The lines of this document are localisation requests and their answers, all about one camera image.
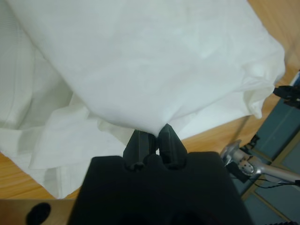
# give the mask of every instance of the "white cloth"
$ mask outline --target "white cloth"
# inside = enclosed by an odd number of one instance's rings
[[[67,167],[59,176],[73,174],[76,181],[52,176],[53,188],[36,179],[59,198],[79,187],[91,157],[121,155],[133,128],[157,135],[169,123],[180,138],[186,138],[245,115],[261,117],[263,101],[284,74],[283,48],[245,0],[7,2],[50,62],[33,50],[45,64],[26,62],[28,76],[19,76],[30,80],[32,68],[39,67],[31,78],[35,81],[46,67],[52,71],[48,79],[53,76],[63,83],[53,65],[76,96],[61,102],[70,96],[66,84],[58,88],[62,94],[39,88],[45,97],[52,96],[53,104],[60,102],[40,113],[44,106],[37,101],[32,109],[40,84],[23,84],[28,90],[24,102],[32,98],[32,105],[20,126],[2,129],[1,151],[12,159],[13,152],[20,157],[21,147],[5,136],[40,129],[38,136],[31,135],[27,166],[30,171]],[[18,32],[26,36],[19,26]],[[7,89],[11,95],[16,87]],[[11,121],[26,109],[12,108]],[[36,115],[43,115],[38,124],[32,122]],[[74,164],[83,165],[79,175]]]

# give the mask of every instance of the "blue panel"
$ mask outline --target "blue panel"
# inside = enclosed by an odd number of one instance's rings
[[[238,190],[239,194],[243,194],[244,191],[248,189],[248,187],[252,184],[250,181],[247,181],[246,183],[242,183],[238,179],[232,179],[236,189]]]
[[[264,182],[263,186],[270,186],[270,183]],[[290,220],[300,221],[300,191],[294,187],[257,188],[255,192]]]
[[[300,127],[300,110],[285,105],[281,99],[258,130],[255,148],[274,158],[293,138]]]
[[[249,196],[245,201],[245,206],[255,225],[286,222],[254,195]]]
[[[291,171],[300,174],[300,142],[293,150],[285,157],[282,165],[289,168]]]

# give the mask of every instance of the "wooden surface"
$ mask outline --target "wooden surface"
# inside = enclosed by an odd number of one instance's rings
[[[285,49],[286,74],[278,85],[287,85],[300,69],[300,0],[249,0],[269,33]],[[189,152],[217,151],[234,139],[248,143],[279,100],[271,95],[262,109],[262,119],[241,118],[183,141]],[[67,198],[76,198],[78,191]],[[0,198],[52,199],[53,197],[24,174],[8,158],[0,155]]]
[[[0,200],[0,224],[24,225],[32,207],[39,203],[48,203],[51,211],[43,225],[65,225],[74,202],[74,200]]]

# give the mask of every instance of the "hole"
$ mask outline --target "hole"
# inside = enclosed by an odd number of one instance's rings
[[[51,206],[42,202],[34,206],[26,216],[26,225],[40,225],[50,215]]]

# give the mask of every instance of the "white fabric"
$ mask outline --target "white fabric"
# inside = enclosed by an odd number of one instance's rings
[[[15,75],[26,80],[20,82],[26,95],[18,107],[0,105],[0,125],[8,124],[8,115],[15,124],[0,130],[0,149],[59,198],[79,187],[91,157],[121,155],[134,128],[157,135],[170,123],[186,138],[245,115],[260,118],[263,101],[284,74],[283,48],[245,0],[7,2],[50,64],[14,19],[14,37],[27,40],[26,55],[40,61],[5,59],[24,66],[26,75],[1,70],[1,94],[19,90],[10,80]],[[21,47],[14,45],[15,51]],[[75,92],[71,101],[51,65]],[[22,143],[27,133],[23,166],[16,158],[24,147],[16,140]],[[47,176],[51,185],[31,174],[40,171],[43,178],[49,170],[56,174]]]

